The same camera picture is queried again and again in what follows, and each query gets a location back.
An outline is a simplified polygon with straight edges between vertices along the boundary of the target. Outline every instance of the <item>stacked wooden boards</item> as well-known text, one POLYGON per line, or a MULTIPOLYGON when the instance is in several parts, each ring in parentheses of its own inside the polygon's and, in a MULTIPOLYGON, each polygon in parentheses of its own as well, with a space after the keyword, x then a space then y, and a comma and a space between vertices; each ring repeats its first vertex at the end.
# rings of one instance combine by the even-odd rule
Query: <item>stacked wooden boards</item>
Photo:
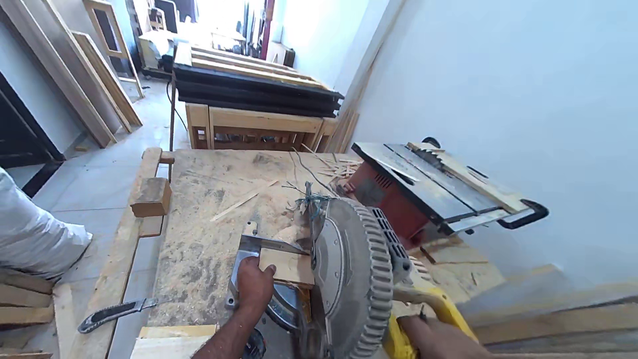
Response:
POLYGON ((343 96, 283 65, 180 43, 179 100, 211 107, 334 118, 343 96))
POLYGON ((0 269, 0 326, 25 326, 53 320, 53 283, 19 271, 0 269))

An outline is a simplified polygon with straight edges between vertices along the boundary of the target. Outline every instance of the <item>wooden block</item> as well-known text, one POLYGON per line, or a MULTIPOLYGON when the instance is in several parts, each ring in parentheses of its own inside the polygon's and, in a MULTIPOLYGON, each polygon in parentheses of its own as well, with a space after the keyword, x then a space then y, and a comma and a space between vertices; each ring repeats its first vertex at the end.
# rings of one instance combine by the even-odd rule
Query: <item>wooden block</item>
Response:
POLYGON ((301 288, 312 288, 315 276, 310 268, 310 256, 262 248, 259 255, 259 269, 269 265, 277 267, 274 280, 282 284, 294 284, 301 288))
POLYGON ((140 227, 140 238, 159 236, 163 223, 164 216, 145 217, 140 227))
POLYGON ((205 337, 215 334, 218 326, 213 325, 182 325, 182 326, 145 326, 140 330, 140 339, 176 338, 176 337, 205 337))
POLYGON ((17 270, 0 269, 0 283, 43 294, 51 294, 53 283, 17 270))
POLYGON ((638 328, 638 304, 567 310, 474 328, 482 344, 567 333, 638 328))
POLYGON ((190 359, 211 335, 203 337, 150 338, 135 341, 130 359, 190 359))
POLYGON ((52 320, 52 305, 47 308, 0 307, 0 325, 44 324, 52 320))
POLYGON ((0 284, 0 304, 19 307, 48 307, 51 296, 26 289, 0 284))
POLYGON ((73 339, 77 334, 77 323, 73 314, 71 284, 59 284, 53 288, 53 293, 53 306, 56 310, 57 343, 60 349, 60 358, 66 359, 69 357, 73 339))
POLYGON ((168 215, 170 185, 166 178, 146 178, 140 187, 140 196, 131 204, 138 218, 168 215))
POLYGON ((0 359, 49 359, 52 353, 0 354, 0 359))

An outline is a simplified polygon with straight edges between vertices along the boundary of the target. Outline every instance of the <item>saw blade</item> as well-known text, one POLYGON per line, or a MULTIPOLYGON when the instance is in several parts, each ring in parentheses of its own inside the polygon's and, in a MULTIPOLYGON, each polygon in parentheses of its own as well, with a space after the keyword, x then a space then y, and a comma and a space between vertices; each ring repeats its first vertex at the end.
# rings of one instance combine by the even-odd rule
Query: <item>saw blade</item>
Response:
POLYGON ((392 310, 392 264, 380 226, 360 203, 331 199, 315 250, 318 263, 313 271, 325 284, 332 354, 335 359, 369 358, 382 344, 392 310), (330 249, 338 244, 340 258, 330 249), (337 291, 331 288, 335 284, 337 291))

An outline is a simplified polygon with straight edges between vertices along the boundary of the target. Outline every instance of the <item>wooden stick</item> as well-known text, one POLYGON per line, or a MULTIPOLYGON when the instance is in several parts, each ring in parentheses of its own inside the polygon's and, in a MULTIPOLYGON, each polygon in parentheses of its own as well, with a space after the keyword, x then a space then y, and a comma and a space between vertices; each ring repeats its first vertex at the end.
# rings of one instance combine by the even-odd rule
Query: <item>wooden stick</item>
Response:
POLYGON ((213 217, 211 219, 211 222, 215 222, 216 220, 220 219, 221 217, 224 217, 225 215, 228 214, 228 212, 230 212, 230 211, 234 210, 235 208, 241 206, 242 204, 248 202, 251 198, 253 198, 254 196, 258 195, 259 192, 261 192, 262 190, 265 190, 266 188, 274 185, 277 182, 278 182, 278 180, 275 179, 274 181, 270 182, 266 187, 263 187, 260 190, 257 190, 257 191, 254 191, 253 193, 248 194, 246 197, 241 199, 239 202, 233 204, 231 207, 228 207, 224 212, 221 212, 221 213, 217 214, 215 217, 213 217))

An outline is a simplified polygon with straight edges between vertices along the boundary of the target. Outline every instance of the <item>stack of lumber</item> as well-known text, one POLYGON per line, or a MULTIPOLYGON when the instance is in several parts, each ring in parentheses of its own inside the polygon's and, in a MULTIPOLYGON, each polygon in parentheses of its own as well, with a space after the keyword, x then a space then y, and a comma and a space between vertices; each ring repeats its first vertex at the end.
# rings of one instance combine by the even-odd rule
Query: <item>stack of lumber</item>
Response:
POLYGON ((334 118, 343 96, 292 68, 180 43, 174 61, 179 100, 211 107, 334 118))

